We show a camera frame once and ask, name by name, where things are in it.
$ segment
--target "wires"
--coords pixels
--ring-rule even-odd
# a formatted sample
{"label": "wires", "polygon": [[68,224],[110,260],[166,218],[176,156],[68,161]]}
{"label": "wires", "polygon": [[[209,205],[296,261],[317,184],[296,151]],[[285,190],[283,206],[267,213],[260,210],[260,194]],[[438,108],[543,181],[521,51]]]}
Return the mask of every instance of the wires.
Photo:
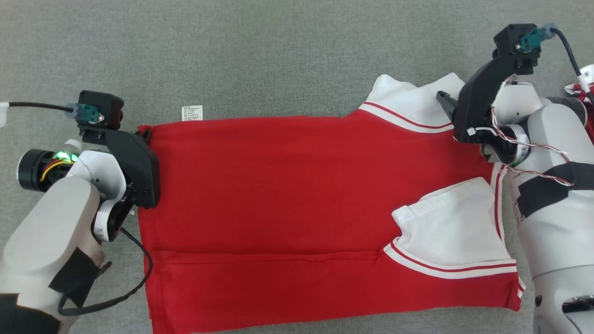
{"label": "wires", "polygon": [[557,36],[559,36],[561,43],[563,43],[563,46],[565,47],[565,51],[567,51],[567,56],[569,56],[569,61],[571,62],[571,67],[573,67],[573,71],[577,75],[577,79],[580,82],[582,90],[586,93],[586,95],[590,99],[590,102],[592,104],[594,104],[594,94],[592,94],[592,92],[590,92],[590,87],[588,86],[588,84],[582,74],[582,71],[580,71],[580,67],[577,65],[576,57],[573,55],[573,51],[571,50],[571,46],[569,46],[569,42],[567,41],[567,38],[565,38],[565,35],[561,32],[561,30],[559,30],[557,28],[550,28],[550,31],[552,33],[555,33]]}
{"label": "wires", "polygon": [[[60,302],[58,304],[58,313],[62,316],[66,316],[66,317],[75,317],[75,316],[81,316],[83,314],[89,314],[89,313],[94,313],[97,311],[102,311],[105,310],[107,308],[110,308],[114,305],[117,305],[125,300],[127,300],[131,295],[135,294],[140,288],[142,288],[142,286],[144,285],[144,283],[146,283],[147,279],[149,278],[151,272],[153,271],[153,258],[150,256],[149,251],[146,250],[146,248],[144,248],[144,246],[142,245],[142,243],[140,243],[140,241],[138,241],[138,239],[134,238],[130,232],[128,232],[125,228],[120,228],[120,231],[126,236],[128,237],[130,240],[132,240],[132,242],[134,244],[136,244],[136,246],[138,246],[140,248],[141,251],[143,251],[144,255],[147,257],[147,262],[148,262],[148,270],[146,275],[144,275],[144,278],[142,281],[140,281],[140,283],[132,290],[130,290],[130,292],[128,292],[127,294],[120,296],[118,298],[114,298],[112,300],[108,300],[108,301],[104,301],[102,303],[98,303],[95,305],[91,305],[91,306],[85,306],[85,307],[80,307],[80,308],[64,308],[64,305],[66,304],[66,300],[68,299],[68,294],[64,294],[62,295],[62,298],[60,298]],[[109,266],[111,266],[111,262],[107,262],[99,271],[99,273],[95,276],[95,278],[93,279],[93,282],[95,279],[97,279],[102,273],[105,272],[105,269],[107,269]],[[75,285],[72,287],[71,291],[74,291],[76,288],[80,288],[82,285],[88,284],[89,282],[80,282],[78,285]]]}
{"label": "wires", "polygon": [[[491,128],[489,128],[489,129],[491,129],[491,130],[493,130],[493,132],[497,133],[497,135],[499,137],[501,137],[503,140],[505,140],[505,141],[507,141],[509,143],[512,143],[512,144],[524,145],[524,146],[528,146],[528,147],[533,147],[535,149],[551,150],[553,152],[559,153],[563,157],[563,159],[565,160],[565,162],[568,162],[568,163],[571,162],[570,157],[569,157],[569,154],[567,154],[567,152],[560,151],[560,150],[558,150],[558,149],[556,149],[556,148],[554,148],[554,147],[552,147],[550,145],[525,143],[523,141],[519,141],[519,140],[516,140],[514,138],[511,138],[511,137],[505,135],[499,129],[499,123],[497,122],[497,118],[495,117],[495,106],[491,106],[491,122],[493,124],[493,129],[491,129]],[[540,172],[537,172],[537,171],[527,171],[527,170],[524,170],[524,169],[517,169],[517,168],[515,168],[513,166],[509,166],[509,169],[511,171],[514,171],[514,172],[517,172],[517,173],[534,174],[534,175],[537,175],[537,176],[539,176],[541,178],[551,179],[551,180],[553,180],[553,181],[555,181],[555,182],[557,182],[557,183],[559,183],[561,185],[564,185],[566,187],[572,187],[572,186],[575,185],[575,184],[573,184],[573,183],[571,183],[569,181],[566,181],[566,180],[564,180],[564,179],[562,179],[560,177],[555,177],[555,176],[552,176],[552,175],[543,174],[543,173],[540,173]]]}
{"label": "wires", "polygon": [[64,166],[64,165],[72,166],[73,164],[74,164],[74,162],[72,162],[72,161],[66,161],[66,160],[61,160],[61,159],[57,159],[57,160],[54,160],[54,161],[48,163],[48,165],[45,166],[45,169],[43,170],[43,173],[41,175],[41,179],[39,180],[39,182],[42,182],[43,180],[45,180],[49,171],[51,171],[54,167]]}
{"label": "wires", "polygon": [[72,108],[56,106],[56,105],[48,105],[45,103],[36,103],[36,102],[8,102],[8,106],[9,107],[45,108],[45,109],[55,109],[55,110],[61,110],[61,111],[66,111],[66,112],[72,112]]}
{"label": "wires", "polygon": [[573,70],[576,72],[576,75],[579,77],[582,74],[582,72],[580,71],[580,67],[577,66],[576,57],[573,55],[573,51],[571,50],[571,46],[569,46],[567,38],[565,38],[565,35],[561,32],[561,30],[557,28],[551,28],[551,32],[559,36],[561,43],[563,43],[563,46],[565,46],[565,50],[567,51],[567,55],[569,56],[571,66],[573,67]]}

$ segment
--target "gray floor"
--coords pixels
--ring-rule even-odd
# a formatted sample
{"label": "gray floor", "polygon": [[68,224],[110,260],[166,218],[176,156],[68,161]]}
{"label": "gray floor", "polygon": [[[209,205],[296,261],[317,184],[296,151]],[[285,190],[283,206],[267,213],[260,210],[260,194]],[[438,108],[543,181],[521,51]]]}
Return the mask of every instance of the gray floor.
{"label": "gray floor", "polygon": [[[449,72],[468,79],[508,23],[555,22],[578,62],[592,63],[593,16],[592,0],[0,0],[0,100],[66,104],[82,89],[109,92],[126,102],[125,130],[179,121],[181,107],[196,104],[206,119],[347,115],[382,73],[417,85]],[[544,46],[530,81],[545,96],[574,82],[558,40]],[[12,111],[9,118],[0,130],[2,246],[40,197],[17,185],[18,158],[77,137],[75,124],[57,112]],[[508,210],[505,216],[507,245],[529,282]],[[127,228],[138,235],[134,220]],[[131,242],[120,238],[106,252],[115,265],[90,303],[141,279]],[[529,284],[518,313],[455,308],[238,333],[529,333],[532,300]],[[144,291],[82,317],[71,332],[150,333]]]}

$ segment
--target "blue connector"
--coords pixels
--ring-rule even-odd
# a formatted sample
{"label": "blue connector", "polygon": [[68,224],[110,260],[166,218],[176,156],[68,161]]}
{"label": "blue connector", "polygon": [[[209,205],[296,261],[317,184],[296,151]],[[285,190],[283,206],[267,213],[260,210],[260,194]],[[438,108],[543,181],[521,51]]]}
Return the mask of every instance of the blue connector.
{"label": "blue connector", "polygon": [[99,113],[99,108],[95,106],[70,103],[66,107],[72,109],[71,112],[65,112],[69,118],[76,118],[91,124],[101,121],[102,115]]}
{"label": "blue connector", "polygon": [[530,52],[538,48],[541,43],[545,40],[555,37],[555,33],[551,31],[551,28],[557,28],[554,23],[547,23],[542,28],[536,28],[528,34],[520,38],[518,49],[522,52]]}

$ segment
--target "black cable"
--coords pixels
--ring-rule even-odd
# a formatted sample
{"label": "black cable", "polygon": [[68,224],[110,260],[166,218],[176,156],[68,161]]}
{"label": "black cable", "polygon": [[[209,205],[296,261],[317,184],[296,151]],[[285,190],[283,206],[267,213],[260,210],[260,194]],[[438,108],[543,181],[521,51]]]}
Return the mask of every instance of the black cable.
{"label": "black cable", "polygon": [[[565,50],[567,51],[567,55],[569,56],[569,61],[571,62],[573,71],[576,73],[576,75],[578,77],[581,77],[582,71],[580,71],[580,67],[577,65],[576,57],[573,55],[573,51],[571,50],[571,46],[569,46],[569,42],[567,41],[567,38],[565,38],[565,35],[563,35],[561,30],[559,30],[557,28],[550,28],[550,30],[552,33],[559,36],[561,43],[563,43],[563,46],[565,47]],[[592,94],[592,92],[590,92],[590,87],[582,87],[582,90],[586,93],[586,95],[588,96],[588,99],[590,99],[590,103],[594,104],[594,94]]]}
{"label": "black cable", "polygon": [[565,50],[567,51],[567,55],[569,56],[569,61],[571,62],[571,66],[573,67],[573,70],[576,72],[576,75],[579,77],[582,74],[582,72],[580,71],[580,67],[577,66],[576,57],[573,55],[573,51],[571,50],[571,46],[569,46],[569,42],[567,41],[567,38],[565,38],[565,35],[563,35],[561,30],[559,30],[557,28],[551,28],[551,32],[555,33],[555,34],[557,34],[557,36],[559,36],[561,43],[563,43],[563,46],[565,46]]}
{"label": "black cable", "polygon": [[56,105],[48,105],[45,103],[36,103],[36,102],[9,102],[8,106],[10,107],[30,107],[30,108],[45,108],[45,109],[56,109],[62,110],[67,112],[72,112],[72,108],[66,108],[63,106],[56,106]]}
{"label": "black cable", "polygon": [[[128,292],[127,294],[125,294],[123,296],[114,298],[112,300],[104,301],[102,303],[98,303],[95,305],[85,306],[85,307],[80,307],[80,308],[64,308],[64,304],[66,304],[66,300],[68,299],[68,294],[64,294],[64,295],[62,295],[62,298],[60,299],[60,303],[58,304],[58,313],[60,315],[65,316],[65,317],[76,317],[76,316],[82,316],[83,314],[89,314],[89,313],[94,313],[97,311],[102,311],[102,310],[105,310],[107,308],[110,308],[112,306],[115,306],[115,305],[127,300],[131,295],[135,294],[140,288],[142,288],[144,283],[149,278],[151,272],[153,271],[153,259],[150,257],[150,254],[146,250],[146,248],[144,248],[144,246],[140,243],[140,241],[138,241],[136,238],[134,238],[130,234],[130,232],[126,231],[126,229],[123,227],[120,228],[120,231],[126,237],[128,237],[130,240],[132,240],[132,242],[135,243],[136,246],[138,246],[143,251],[144,255],[147,257],[148,271],[147,271],[147,274],[144,275],[143,280],[134,289],[130,290],[130,292]],[[99,271],[99,274],[95,277],[95,279],[97,277],[99,277],[102,273],[104,273],[105,269],[107,269],[107,267],[109,267],[109,266],[110,266],[110,263],[109,262],[106,263],[104,268],[102,268]],[[74,288],[85,285],[86,283],[88,283],[88,282],[81,282],[79,285],[75,286]]]}

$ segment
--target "clothing tag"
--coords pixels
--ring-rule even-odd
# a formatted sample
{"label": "clothing tag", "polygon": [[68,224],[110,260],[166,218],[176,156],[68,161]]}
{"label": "clothing tag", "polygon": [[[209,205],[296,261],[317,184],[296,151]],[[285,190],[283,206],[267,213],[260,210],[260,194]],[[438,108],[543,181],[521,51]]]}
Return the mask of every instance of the clothing tag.
{"label": "clothing tag", "polygon": [[182,122],[185,121],[202,121],[202,106],[183,106],[182,107]]}

